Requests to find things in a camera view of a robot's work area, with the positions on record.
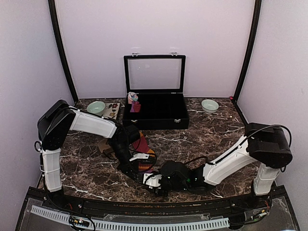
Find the magenta striped sock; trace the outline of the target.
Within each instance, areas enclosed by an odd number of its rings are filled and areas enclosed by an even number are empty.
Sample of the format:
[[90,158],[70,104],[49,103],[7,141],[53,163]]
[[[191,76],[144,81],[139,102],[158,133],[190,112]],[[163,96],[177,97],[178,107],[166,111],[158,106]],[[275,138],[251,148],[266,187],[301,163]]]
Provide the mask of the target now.
[[145,136],[142,134],[141,131],[140,133],[140,138],[132,143],[132,148],[134,151],[138,153],[144,153],[144,154],[149,154],[148,159],[143,159],[138,161],[138,170],[139,171],[145,171],[145,173],[151,173],[154,170],[154,164],[155,164],[155,152],[149,148],[147,140]]

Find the brown sock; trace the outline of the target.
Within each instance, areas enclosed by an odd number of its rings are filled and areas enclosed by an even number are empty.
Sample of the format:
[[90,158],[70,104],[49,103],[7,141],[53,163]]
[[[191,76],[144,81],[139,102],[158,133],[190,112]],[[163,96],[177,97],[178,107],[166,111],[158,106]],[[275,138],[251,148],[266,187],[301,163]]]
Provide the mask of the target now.
[[99,151],[108,159],[116,161],[115,152],[113,148],[109,145],[108,139],[104,138],[97,144]]

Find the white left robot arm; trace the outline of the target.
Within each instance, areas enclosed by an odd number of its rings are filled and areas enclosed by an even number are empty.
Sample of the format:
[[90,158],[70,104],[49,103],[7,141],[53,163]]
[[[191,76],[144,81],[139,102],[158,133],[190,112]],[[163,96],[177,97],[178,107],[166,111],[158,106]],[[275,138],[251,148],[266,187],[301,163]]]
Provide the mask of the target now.
[[70,131],[94,134],[107,139],[108,144],[119,161],[118,170],[133,180],[146,173],[157,162],[156,154],[130,150],[130,145],[141,139],[134,126],[123,126],[112,118],[105,118],[81,111],[70,106],[65,100],[58,100],[38,121],[38,138],[35,144],[40,152],[41,171],[44,185],[51,192],[49,202],[58,210],[68,206],[68,199],[60,192],[62,189],[60,171],[61,148]]

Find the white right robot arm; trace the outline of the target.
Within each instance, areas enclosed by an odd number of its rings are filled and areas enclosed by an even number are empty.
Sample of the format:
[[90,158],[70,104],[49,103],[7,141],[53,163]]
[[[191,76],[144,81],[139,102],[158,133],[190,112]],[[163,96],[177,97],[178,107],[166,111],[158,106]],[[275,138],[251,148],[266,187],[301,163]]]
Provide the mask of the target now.
[[162,196],[169,191],[205,194],[243,167],[259,162],[253,192],[245,199],[245,204],[255,209],[271,191],[279,172],[285,171],[293,159],[292,139],[285,136],[290,133],[283,125],[249,123],[244,135],[216,159],[206,160],[195,169],[188,168],[187,163],[166,161],[157,173],[145,174],[142,182],[150,191]]

